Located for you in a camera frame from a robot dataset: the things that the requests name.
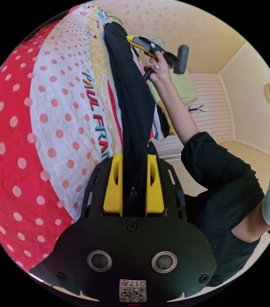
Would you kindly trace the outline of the person's right hand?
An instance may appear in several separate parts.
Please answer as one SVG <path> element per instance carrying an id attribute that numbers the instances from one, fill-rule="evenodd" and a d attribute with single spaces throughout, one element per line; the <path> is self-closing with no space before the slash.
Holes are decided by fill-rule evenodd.
<path id="1" fill-rule="evenodd" d="M 160 51 L 155 52 L 155 57 L 151 57 L 144 66 L 144 71 L 151 72 L 149 80 L 156 87 L 171 82 L 169 66 Z"/>

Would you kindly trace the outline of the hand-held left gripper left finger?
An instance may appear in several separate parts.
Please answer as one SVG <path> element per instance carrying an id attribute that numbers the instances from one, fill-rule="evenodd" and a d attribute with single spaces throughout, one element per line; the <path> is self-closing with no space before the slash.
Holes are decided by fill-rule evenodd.
<path id="1" fill-rule="evenodd" d="M 103 210 L 106 214 L 123 216 L 123 154 L 112 158 L 104 198 Z"/>

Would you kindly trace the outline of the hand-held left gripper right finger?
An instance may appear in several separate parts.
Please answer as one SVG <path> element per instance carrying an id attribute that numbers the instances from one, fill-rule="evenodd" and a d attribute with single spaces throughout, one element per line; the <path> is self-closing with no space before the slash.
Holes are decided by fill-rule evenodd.
<path id="1" fill-rule="evenodd" d="M 159 216 L 165 209 L 157 157 L 147 155 L 145 216 Z"/>

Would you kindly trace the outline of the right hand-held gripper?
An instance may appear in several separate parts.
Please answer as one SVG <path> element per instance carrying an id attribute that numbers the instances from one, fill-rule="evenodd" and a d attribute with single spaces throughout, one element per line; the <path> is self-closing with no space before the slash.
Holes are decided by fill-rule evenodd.
<path id="1" fill-rule="evenodd" d="M 160 51 L 163 54 L 167 64 L 169 65 L 169 68 L 173 69 L 173 73 L 176 75 L 180 75 L 180 57 L 178 55 L 174 55 L 173 53 L 166 51 L 164 49 L 164 43 L 160 43 L 160 41 L 156 40 L 155 38 L 146 38 L 143 36 L 135 35 L 128 35 L 126 36 L 126 39 L 133 47 L 143 51 L 143 53 L 150 58 L 155 58 L 155 51 Z"/>

